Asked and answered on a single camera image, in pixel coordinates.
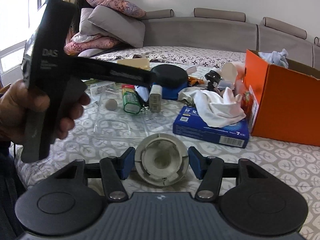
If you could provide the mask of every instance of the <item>blue clamp pad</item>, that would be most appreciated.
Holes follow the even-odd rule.
[[[125,180],[128,178],[130,171],[134,167],[134,155],[136,149],[133,147],[129,147],[121,157],[117,157],[112,159],[112,163],[116,172],[121,180]]]
[[[203,179],[209,165],[207,164],[206,158],[193,146],[188,149],[189,164],[197,179]]]

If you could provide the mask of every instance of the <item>gray ball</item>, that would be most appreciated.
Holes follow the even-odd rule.
[[[105,107],[109,111],[115,111],[118,108],[118,103],[114,99],[108,99]]]

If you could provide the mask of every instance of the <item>patterned bed sheet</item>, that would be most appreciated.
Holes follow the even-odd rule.
[[[194,77],[203,77],[210,68],[197,67]],[[177,101],[164,100],[161,116],[150,125],[151,133],[172,134],[172,124],[183,104]],[[47,159],[26,164],[20,160],[22,147],[17,149],[16,168],[28,188],[47,178],[63,166],[76,159],[86,163],[97,163],[101,158],[113,155],[120,156],[128,147],[137,147],[136,141],[97,140],[94,136],[94,125],[97,119],[96,104],[88,106],[84,115],[76,120],[75,128],[65,140],[57,140],[51,146]],[[270,172],[306,199],[309,207],[307,220],[300,231],[306,238],[320,240],[320,147],[276,141],[266,138],[250,137],[245,149],[227,147],[197,139],[177,136],[186,147],[194,146],[205,156],[214,155],[225,162],[237,163],[240,158],[248,158]],[[200,181],[196,179],[191,168],[178,183],[168,187],[155,187],[144,182],[136,172],[123,181],[127,192],[167,192],[188,191],[194,195]],[[235,186],[235,179],[223,179],[220,194]],[[103,194],[100,179],[90,179],[89,187]]]
[[[226,62],[244,62],[245,53],[189,47],[143,47],[124,49],[94,57],[99,60],[143,57],[170,63],[220,68]]]

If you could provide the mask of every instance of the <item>round black object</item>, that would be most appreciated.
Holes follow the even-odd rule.
[[[42,236],[65,236],[81,231],[92,225],[102,210],[98,193],[68,179],[39,183],[15,205],[21,224]]]
[[[219,84],[221,80],[221,76],[214,70],[210,70],[210,72],[205,74],[204,77],[206,78],[206,80],[209,80],[212,84],[213,83]]]
[[[156,83],[166,88],[178,88],[188,81],[187,72],[175,65],[161,64],[151,69],[156,74]]]
[[[299,231],[308,215],[307,203],[299,193],[268,179],[230,189],[221,198],[220,209],[233,227],[258,236]]]
[[[48,214],[62,214],[68,212],[75,205],[75,198],[65,192],[53,192],[42,196],[38,201],[38,208]]]

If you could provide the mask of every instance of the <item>blue base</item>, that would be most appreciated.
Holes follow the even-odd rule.
[[[178,88],[172,89],[172,88],[162,88],[162,98],[167,100],[177,100],[178,99],[178,93],[188,87],[188,82],[182,84]]]

